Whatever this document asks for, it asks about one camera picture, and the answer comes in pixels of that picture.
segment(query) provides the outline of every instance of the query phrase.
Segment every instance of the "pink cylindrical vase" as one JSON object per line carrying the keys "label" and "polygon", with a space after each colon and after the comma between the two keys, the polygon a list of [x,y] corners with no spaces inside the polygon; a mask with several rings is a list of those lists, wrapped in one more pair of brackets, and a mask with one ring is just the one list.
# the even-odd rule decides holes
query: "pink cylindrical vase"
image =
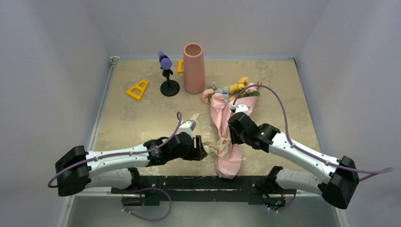
{"label": "pink cylindrical vase", "polygon": [[184,89],[191,94],[203,92],[206,87],[205,60],[199,44],[184,47],[183,58]]}

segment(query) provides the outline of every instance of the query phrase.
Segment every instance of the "white enclosure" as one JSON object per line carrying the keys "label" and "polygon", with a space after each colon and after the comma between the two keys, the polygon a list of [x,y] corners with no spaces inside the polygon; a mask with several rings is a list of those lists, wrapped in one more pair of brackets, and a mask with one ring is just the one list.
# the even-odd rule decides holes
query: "white enclosure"
{"label": "white enclosure", "polygon": [[322,152],[362,169],[350,226],[401,222],[399,0],[0,0],[1,226],[56,226],[54,163],[88,144],[109,56],[295,58]]}

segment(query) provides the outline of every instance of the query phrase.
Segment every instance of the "beige tabletop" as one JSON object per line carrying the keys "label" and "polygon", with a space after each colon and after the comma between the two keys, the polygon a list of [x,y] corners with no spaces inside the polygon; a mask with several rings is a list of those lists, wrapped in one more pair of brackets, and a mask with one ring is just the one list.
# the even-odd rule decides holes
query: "beige tabletop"
{"label": "beige tabletop", "polygon": [[[169,137],[177,126],[176,112],[183,113],[183,120],[200,113],[194,135],[201,135],[205,142],[217,142],[218,131],[210,118],[210,105],[201,94],[192,95],[183,88],[183,76],[177,74],[177,61],[173,61],[174,75],[180,92],[174,97],[160,93],[165,81],[158,61],[118,61],[111,82],[105,108],[98,130],[96,151],[134,147],[151,139]],[[206,82],[229,86],[241,77],[251,82],[258,80],[275,90],[284,103],[288,116],[290,135],[293,139],[319,151],[316,134],[306,104],[305,96],[293,61],[206,61]],[[141,80],[149,82],[141,101],[125,92]],[[284,131],[283,113],[275,96],[261,88],[251,118],[256,124],[268,123]],[[239,175],[266,175],[273,166],[302,170],[297,165],[261,150],[240,145],[243,162]],[[164,166],[139,168],[141,175],[217,175],[214,154],[204,160],[176,159]]]}

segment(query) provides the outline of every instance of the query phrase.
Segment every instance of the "yellow plastic piece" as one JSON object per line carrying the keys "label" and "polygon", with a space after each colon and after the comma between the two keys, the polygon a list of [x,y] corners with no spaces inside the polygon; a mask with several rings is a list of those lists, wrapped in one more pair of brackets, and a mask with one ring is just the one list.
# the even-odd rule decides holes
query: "yellow plastic piece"
{"label": "yellow plastic piece", "polygon": [[184,64],[184,61],[183,61],[183,60],[179,60],[179,61],[178,61],[178,68],[177,68],[177,73],[178,73],[178,74],[181,74],[181,73],[184,72],[183,64]]}
{"label": "yellow plastic piece", "polygon": [[[139,82],[135,86],[131,87],[126,93],[129,96],[131,96],[131,97],[133,97],[135,99],[138,99],[140,101],[142,99],[142,96],[145,93],[147,87],[148,87],[148,82],[146,80],[142,80],[141,82]],[[133,91],[135,89],[140,91],[139,95],[133,93]]]}

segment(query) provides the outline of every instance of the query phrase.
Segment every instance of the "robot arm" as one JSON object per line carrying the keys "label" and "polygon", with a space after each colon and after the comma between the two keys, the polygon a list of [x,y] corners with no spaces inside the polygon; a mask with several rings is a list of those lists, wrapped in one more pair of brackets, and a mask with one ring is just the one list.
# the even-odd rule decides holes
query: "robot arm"
{"label": "robot arm", "polygon": [[[257,126],[247,115],[245,105],[239,104],[235,114],[229,119],[230,136],[233,144],[247,144],[256,150],[263,150],[283,157],[307,170],[296,172],[275,166],[268,174],[265,186],[280,191],[297,189],[321,195],[331,205],[346,209],[359,183],[357,173],[339,169],[316,160],[292,147],[283,132],[269,125]],[[293,141],[309,153],[341,166],[355,168],[354,161],[346,156],[337,159],[321,154],[307,146]]]}
{"label": "robot arm", "polygon": [[140,185],[137,167],[164,165],[176,158],[201,161],[207,153],[200,136],[192,137],[195,121],[181,123],[179,131],[164,146],[146,152],[163,143],[167,137],[149,140],[144,144],[106,152],[85,151],[84,146],[76,146],[56,162],[56,172],[84,161],[76,168],[57,177],[59,196],[70,196],[86,188],[112,187],[116,189],[134,189]]}

